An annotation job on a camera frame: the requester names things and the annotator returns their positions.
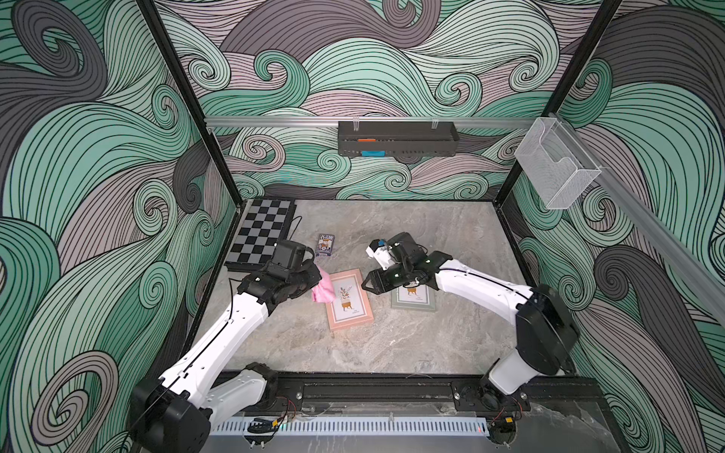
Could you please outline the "pink picture frame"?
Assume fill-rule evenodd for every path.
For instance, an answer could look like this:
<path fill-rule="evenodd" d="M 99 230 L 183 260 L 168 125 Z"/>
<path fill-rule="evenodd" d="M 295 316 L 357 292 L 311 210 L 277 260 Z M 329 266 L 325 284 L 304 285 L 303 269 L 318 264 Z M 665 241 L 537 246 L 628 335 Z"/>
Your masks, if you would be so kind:
<path fill-rule="evenodd" d="M 359 269 L 330 276 L 334 300 L 327 305 L 331 331 L 371 324 L 374 315 L 367 292 L 362 289 L 363 276 Z"/>

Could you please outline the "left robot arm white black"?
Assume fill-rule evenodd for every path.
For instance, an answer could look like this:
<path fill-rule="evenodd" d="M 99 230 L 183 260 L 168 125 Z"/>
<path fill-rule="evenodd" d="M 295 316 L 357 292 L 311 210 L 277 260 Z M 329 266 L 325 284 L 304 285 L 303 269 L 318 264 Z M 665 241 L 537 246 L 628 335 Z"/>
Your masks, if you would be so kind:
<path fill-rule="evenodd" d="M 230 304 L 202 338 L 160 377 L 133 388 L 126 427 L 132 442 L 149 452 L 198 452 L 211 431 L 238 411 L 274 400 L 273 374 L 260 364 L 223 384 L 216 380 L 279 304 L 321 280 L 311 247 L 277 242 L 270 261 L 233 286 Z"/>

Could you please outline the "pink cloth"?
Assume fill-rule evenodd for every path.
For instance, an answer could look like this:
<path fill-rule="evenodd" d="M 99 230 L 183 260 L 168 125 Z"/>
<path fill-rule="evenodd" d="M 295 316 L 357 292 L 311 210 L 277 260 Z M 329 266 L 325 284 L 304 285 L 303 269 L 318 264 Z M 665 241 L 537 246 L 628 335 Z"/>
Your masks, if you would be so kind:
<path fill-rule="evenodd" d="M 313 287 L 312 295 L 315 303 L 332 304 L 335 300 L 335 289 L 330 275 L 321 267 L 317 267 L 320 281 Z"/>

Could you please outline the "green picture frame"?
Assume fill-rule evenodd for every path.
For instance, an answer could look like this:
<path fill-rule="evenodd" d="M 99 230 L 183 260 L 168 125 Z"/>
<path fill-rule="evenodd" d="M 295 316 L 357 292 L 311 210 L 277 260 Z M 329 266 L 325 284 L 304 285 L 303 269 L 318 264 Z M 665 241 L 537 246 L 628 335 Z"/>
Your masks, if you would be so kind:
<path fill-rule="evenodd" d="M 436 311 L 433 290 L 425 285 L 396 288 L 391 294 L 394 310 Z"/>

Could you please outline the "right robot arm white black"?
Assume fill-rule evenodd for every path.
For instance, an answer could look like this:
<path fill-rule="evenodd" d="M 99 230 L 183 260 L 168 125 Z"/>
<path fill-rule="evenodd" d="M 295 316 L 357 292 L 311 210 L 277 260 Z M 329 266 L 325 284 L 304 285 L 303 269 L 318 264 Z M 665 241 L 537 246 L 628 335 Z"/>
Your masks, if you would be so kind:
<path fill-rule="evenodd" d="M 426 286 L 460 296 L 514 327 L 515 348 L 497 360 L 481 382 L 488 392 L 511 396 L 534 378 L 574 371 L 570 351 L 581 330 L 551 286 L 530 287 L 492 277 L 447 253 L 428 251 L 408 232 L 372 241 L 366 254 L 379 266 L 364 279 L 366 292 L 386 294 Z"/>

